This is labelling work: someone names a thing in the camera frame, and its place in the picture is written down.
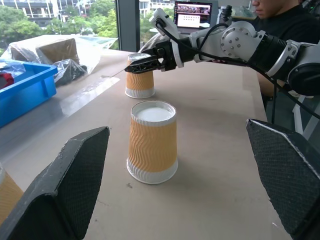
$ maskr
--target orange wavy paper cup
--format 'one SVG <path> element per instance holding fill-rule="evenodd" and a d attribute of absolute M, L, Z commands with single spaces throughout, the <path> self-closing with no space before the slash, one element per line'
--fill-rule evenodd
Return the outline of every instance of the orange wavy paper cup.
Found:
<path fill-rule="evenodd" d="M 129 173 L 145 184 L 160 184 L 177 171 L 176 109 L 163 101 L 143 101 L 131 110 Z"/>
<path fill-rule="evenodd" d="M 24 192 L 0 165 L 0 225 L 16 206 Z"/>
<path fill-rule="evenodd" d="M 128 56 L 128 65 L 132 62 L 150 57 L 146 53 L 133 53 Z M 141 74 L 126 73 L 125 94 L 134 99 L 146 99 L 155 94 L 154 74 L 148 71 Z"/>

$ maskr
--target person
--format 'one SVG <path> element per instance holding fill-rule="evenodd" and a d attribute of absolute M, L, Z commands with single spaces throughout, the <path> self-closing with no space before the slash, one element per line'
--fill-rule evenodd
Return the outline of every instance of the person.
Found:
<path fill-rule="evenodd" d="M 293 40 L 318 44 L 320 41 L 320 23 L 309 14 L 299 0 L 253 0 L 257 14 L 252 25 L 256 31 L 265 31 L 281 40 Z M 274 85 L 258 73 L 263 103 L 274 95 Z M 283 87 L 285 83 L 278 80 Z"/>

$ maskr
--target black shirt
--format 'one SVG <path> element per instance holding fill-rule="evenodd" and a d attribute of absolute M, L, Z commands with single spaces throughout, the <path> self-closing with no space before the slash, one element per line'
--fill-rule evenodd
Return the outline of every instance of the black shirt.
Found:
<path fill-rule="evenodd" d="M 256 31 L 263 30 L 284 41 L 293 40 L 310 44 L 317 44 L 320 41 L 320 23 L 301 5 L 274 17 L 266 19 L 257 17 L 253 26 Z"/>

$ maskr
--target laptop screen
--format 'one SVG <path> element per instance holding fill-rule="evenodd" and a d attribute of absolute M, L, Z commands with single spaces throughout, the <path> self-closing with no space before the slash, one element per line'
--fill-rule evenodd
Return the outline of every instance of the laptop screen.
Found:
<path fill-rule="evenodd" d="M 179 28 L 209 28 L 212 3 L 176 1 L 173 21 Z"/>

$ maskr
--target red object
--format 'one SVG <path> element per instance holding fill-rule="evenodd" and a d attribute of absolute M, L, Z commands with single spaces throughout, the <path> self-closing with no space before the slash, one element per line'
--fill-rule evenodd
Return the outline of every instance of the red object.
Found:
<path fill-rule="evenodd" d="M 4 89 L 14 83 L 15 80 L 10 73 L 0 73 L 0 89 Z"/>

